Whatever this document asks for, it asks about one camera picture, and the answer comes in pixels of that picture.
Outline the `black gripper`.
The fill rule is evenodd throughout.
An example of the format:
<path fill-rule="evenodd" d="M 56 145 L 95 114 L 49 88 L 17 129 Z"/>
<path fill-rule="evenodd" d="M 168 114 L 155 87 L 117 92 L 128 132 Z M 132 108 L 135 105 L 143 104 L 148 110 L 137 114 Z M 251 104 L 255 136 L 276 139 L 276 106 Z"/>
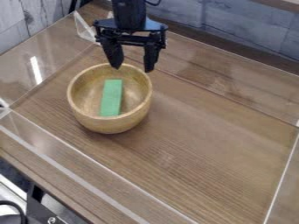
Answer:
<path fill-rule="evenodd" d="M 111 0 L 113 17 L 96 19 L 96 41 L 101 43 L 109 65 L 119 69 L 124 62 L 121 45 L 144 46 L 144 71 L 155 70 L 160 48 L 165 48 L 165 24 L 147 16 L 147 5 L 157 6 L 147 0 Z"/>

